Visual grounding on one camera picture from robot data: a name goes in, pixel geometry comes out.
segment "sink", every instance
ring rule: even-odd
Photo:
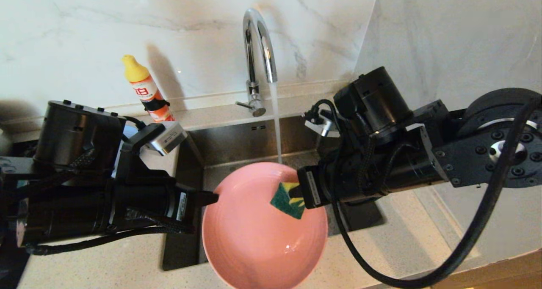
[[[323,138],[304,126],[301,117],[279,120],[282,162],[298,169],[318,163],[321,156],[337,148],[338,138]],[[254,162],[277,162],[277,139],[273,120],[215,127],[188,132],[180,144],[176,179],[196,189],[213,191],[236,169]],[[329,235],[339,229],[331,206],[326,207]],[[162,269],[173,270],[207,262],[201,240],[201,219],[205,208],[195,217],[196,234],[166,236]],[[384,218],[374,203],[341,205],[349,231],[382,225]]]

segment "countertop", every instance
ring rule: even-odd
[[[279,100],[280,116],[300,114],[322,97],[331,94]],[[254,121],[246,114],[238,106],[222,106],[177,112],[176,117],[184,128],[192,130]],[[173,175],[176,155],[176,152],[166,157],[144,154],[143,160],[150,168],[164,169]],[[377,270],[406,277],[431,270],[450,254],[439,227],[414,192],[392,194],[377,204],[387,220],[385,225],[350,233],[360,253]],[[142,235],[71,253],[31,256],[19,287],[228,288],[209,264],[162,271],[164,240],[163,234]],[[299,288],[352,289],[377,284],[351,256],[342,237],[335,235],[329,237],[316,269]]]

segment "running water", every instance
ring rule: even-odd
[[[280,139],[279,100],[277,96],[277,83],[269,83],[271,90],[271,102],[273,103],[273,115],[275,116],[275,135],[277,136],[277,156],[282,164],[282,144]]]

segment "chrome faucet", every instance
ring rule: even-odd
[[[256,9],[250,8],[244,13],[243,34],[246,65],[248,67],[248,80],[246,81],[248,104],[241,102],[235,103],[248,108],[253,117],[259,117],[265,113],[265,108],[263,107],[263,100],[260,94],[260,84],[256,79],[256,72],[254,70],[254,42],[252,41],[252,35],[257,35],[256,40],[260,42],[268,83],[277,82],[277,68],[275,67],[275,55],[273,54],[273,45],[271,45],[269,31],[267,31],[262,15]]]

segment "green sponge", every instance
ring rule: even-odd
[[[292,216],[293,218],[301,219],[304,211],[303,197],[290,197],[290,195],[300,194],[295,191],[299,183],[281,182],[279,189],[271,199],[271,205],[278,208],[282,212]]]

